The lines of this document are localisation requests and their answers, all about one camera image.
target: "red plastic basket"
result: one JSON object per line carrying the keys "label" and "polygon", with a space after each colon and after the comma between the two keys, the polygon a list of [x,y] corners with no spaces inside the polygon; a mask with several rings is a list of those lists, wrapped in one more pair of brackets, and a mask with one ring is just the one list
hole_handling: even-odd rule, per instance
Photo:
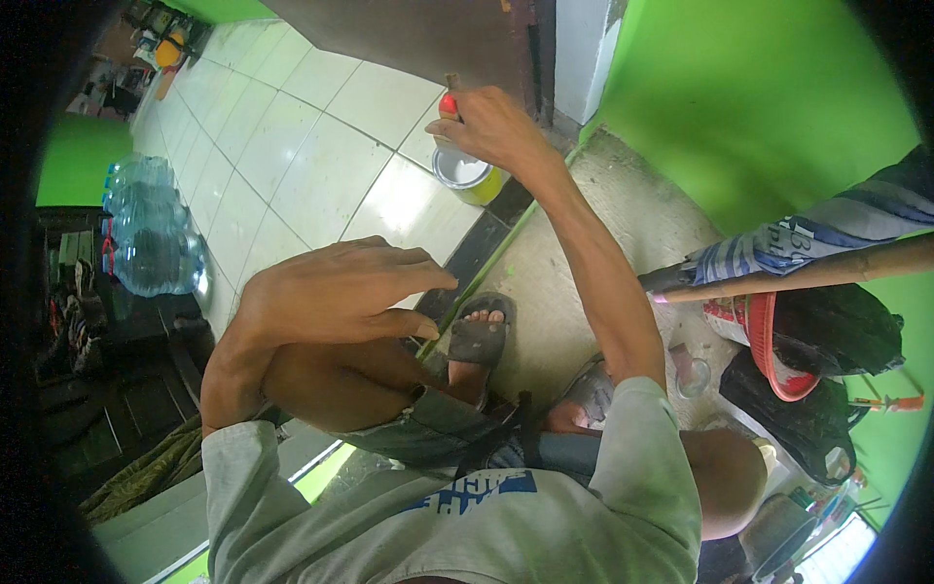
{"label": "red plastic basket", "polygon": [[750,294],[747,304],[746,336],[753,359],[771,389],[786,402],[797,402],[811,392],[820,379],[785,366],[772,351],[771,334],[775,316],[775,292]]}

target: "shorts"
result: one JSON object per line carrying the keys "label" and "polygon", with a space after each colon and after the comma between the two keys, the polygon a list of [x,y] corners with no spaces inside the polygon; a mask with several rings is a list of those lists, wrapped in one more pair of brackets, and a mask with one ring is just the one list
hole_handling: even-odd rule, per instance
{"label": "shorts", "polygon": [[[348,444],[380,454],[406,468],[442,471],[460,465],[471,446],[500,428],[500,423],[473,406],[433,388],[422,394],[395,420],[345,433],[330,433]],[[584,487],[597,465],[600,439],[583,434],[538,435],[537,467],[573,478]],[[483,459],[481,468],[525,468],[518,431]]]}

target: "black plastic bag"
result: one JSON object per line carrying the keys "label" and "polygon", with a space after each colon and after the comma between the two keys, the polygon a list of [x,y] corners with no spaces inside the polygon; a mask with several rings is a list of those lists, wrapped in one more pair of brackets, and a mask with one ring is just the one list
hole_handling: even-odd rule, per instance
{"label": "black plastic bag", "polygon": [[778,292],[772,345],[785,365],[819,377],[901,367],[899,315],[857,284]]}
{"label": "black plastic bag", "polygon": [[[841,485],[856,469],[856,451],[849,435],[850,405],[842,384],[821,379],[797,402],[783,401],[756,367],[752,351],[743,349],[723,372],[720,393],[762,424],[820,484]],[[849,459],[849,471],[842,477],[828,477],[827,456],[836,447]]]}

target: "gray t-shirt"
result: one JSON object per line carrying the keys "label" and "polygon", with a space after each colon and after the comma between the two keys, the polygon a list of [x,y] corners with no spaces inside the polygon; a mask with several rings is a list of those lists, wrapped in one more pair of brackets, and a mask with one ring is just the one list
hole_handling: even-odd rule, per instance
{"label": "gray t-shirt", "polygon": [[588,488],[516,468],[451,482],[376,473],[310,505],[278,474],[266,421],[202,445],[215,584],[693,582],[701,502],[671,405],[647,377],[619,384]]}

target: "wooden door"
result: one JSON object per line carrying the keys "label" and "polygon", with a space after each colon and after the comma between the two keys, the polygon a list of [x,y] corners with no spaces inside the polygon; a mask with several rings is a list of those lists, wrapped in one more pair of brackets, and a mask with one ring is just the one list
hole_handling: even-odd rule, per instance
{"label": "wooden door", "polygon": [[549,125],[555,0],[262,0],[313,45],[445,84],[497,85]]}

